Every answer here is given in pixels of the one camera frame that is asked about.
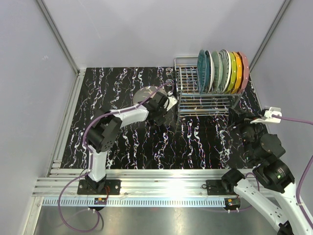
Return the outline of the teal lettered plate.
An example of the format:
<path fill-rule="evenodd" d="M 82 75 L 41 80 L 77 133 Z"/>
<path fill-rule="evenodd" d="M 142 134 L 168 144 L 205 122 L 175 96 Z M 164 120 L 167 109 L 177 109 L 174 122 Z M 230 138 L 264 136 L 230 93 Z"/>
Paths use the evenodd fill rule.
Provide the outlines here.
<path fill-rule="evenodd" d="M 206 50 L 205 54 L 207 56 L 209 68 L 210 68 L 207 93 L 211 93 L 212 89 L 213 89 L 212 87 L 213 87 L 213 81 L 214 81 L 214 75 L 215 75 L 215 67 L 214 67 L 214 62 L 213 62 L 212 55 L 211 55 L 210 51 Z"/>

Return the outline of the green dotted plate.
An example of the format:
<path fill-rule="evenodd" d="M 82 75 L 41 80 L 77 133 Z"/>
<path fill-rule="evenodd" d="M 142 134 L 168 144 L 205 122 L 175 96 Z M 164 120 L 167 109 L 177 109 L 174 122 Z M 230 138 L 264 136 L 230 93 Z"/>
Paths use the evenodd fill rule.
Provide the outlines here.
<path fill-rule="evenodd" d="M 231 77 L 230 77 L 230 83 L 228 86 L 228 91 L 231 94 L 236 83 L 237 63 L 236 63 L 236 57 L 233 52 L 230 52 L 230 57 L 231 57 Z"/>

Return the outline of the pink dotted plate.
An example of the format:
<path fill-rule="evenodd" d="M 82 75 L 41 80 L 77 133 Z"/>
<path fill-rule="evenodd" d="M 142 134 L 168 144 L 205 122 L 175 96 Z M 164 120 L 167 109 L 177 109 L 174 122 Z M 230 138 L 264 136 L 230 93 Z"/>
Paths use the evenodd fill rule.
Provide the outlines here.
<path fill-rule="evenodd" d="M 242 93 L 248 84 L 248 78 L 249 78 L 249 66 L 248 65 L 249 64 L 248 64 L 248 59 L 243 52 L 239 51 L 239 55 L 241 57 L 242 64 L 243 64 L 242 83 L 241 83 L 240 90 L 239 90 L 239 93 Z"/>

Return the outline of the orange dotted plate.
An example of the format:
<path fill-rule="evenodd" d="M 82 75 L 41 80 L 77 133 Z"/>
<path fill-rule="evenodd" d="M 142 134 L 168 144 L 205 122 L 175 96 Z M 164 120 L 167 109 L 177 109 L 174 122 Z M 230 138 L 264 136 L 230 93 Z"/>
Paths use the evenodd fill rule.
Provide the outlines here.
<path fill-rule="evenodd" d="M 237 73 L 236 73 L 236 82 L 233 89 L 233 94 L 236 94 L 240 88 L 241 82 L 242 82 L 242 76 L 243 76 L 243 65 L 241 58 L 237 52 L 233 52 L 235 59 L 236 59 L 236 65 L 237 65 Z"/>

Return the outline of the white blue striped plate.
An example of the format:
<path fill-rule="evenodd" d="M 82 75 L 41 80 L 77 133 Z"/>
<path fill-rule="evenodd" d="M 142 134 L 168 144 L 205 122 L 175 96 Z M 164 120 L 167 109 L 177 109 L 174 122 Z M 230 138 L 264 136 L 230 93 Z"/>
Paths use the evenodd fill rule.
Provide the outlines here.
<path fill-rule="evenodd" d="M 222 80 L 220 83 L 220 91 L 221 93 L 225 93 L 227 86 L 230 81 L 230 76 L 231 76 L 231 57 L 230 54 L 227 50 L 222 49 L 219 52 L 219 55 L 221 56 L 222 60 Z"/>

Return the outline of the teal scalloped plate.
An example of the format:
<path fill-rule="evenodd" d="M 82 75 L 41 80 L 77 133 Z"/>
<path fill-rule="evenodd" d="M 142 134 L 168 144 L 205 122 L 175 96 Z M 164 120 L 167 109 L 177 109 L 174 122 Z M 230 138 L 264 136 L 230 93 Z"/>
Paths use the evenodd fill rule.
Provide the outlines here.
<path fill-rule="evenodd" d="M 208 51 L 201 49 L 197 59 L 198 90 L 200 94 L 206 92 L 210 83 L 210 59 Z"/>

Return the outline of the mint green plate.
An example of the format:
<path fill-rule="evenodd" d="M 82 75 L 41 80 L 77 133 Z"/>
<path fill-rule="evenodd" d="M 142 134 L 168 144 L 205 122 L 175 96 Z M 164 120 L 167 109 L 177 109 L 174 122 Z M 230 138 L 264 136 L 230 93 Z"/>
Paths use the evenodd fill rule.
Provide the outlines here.
<path fill-rule="evenodd" d="M 214 80 L 213 80 L 213 93 L 218 93 L 220 90 L 220 84 L 223 74 L 223 65 L 220 54 L 217 51 L 211 53 L 214 63 Z"/>

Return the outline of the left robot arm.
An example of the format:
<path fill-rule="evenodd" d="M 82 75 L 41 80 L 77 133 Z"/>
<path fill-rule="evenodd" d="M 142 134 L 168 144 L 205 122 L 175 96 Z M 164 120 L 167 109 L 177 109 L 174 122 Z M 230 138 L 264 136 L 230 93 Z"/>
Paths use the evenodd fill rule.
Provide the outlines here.
<path fill-rule="evenodd" d="M 152 120 L 158 125 L 166 121 L 166 114 L 176 104 L 172 92 L 145 87 L 133 97 L 133 106 L 119 110 L 99 111 L 87 127 L 83 143 L 89 150 L 87 187 L 94 194 L 101 194 L 106 186 L 106 160 L 121 128 L 136 122 Z"/>

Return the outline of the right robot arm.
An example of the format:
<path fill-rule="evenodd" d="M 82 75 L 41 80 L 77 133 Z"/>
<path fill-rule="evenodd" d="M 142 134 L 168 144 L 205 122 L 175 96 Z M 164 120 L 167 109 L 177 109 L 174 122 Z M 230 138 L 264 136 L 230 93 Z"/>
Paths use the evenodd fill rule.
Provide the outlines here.
<path fill-rule="evenodd" d="M 311 235 L 313 217 L 301 200 L 300 189 L 312 165 L 307 164 L 297 183 L 289 167 L 280 159 L 285 149 L 276 134 L 267 132 L 265 125 L 279 124 L 282 120 L 296 121 L 282 116 L 280 108 L 264 109 L 254 115 L 241 109 L 229 108 L 229 130 L 237 130 L 243 140 L 245 156 L 252 164 L 252 175 L 278 202 L 268 200 L 254 189 L 246 176 L 231 169 L 222 176 L 222 190 L 226 194 L 242 197 L 250 203 L 277 231 L 279 235 Z"/>

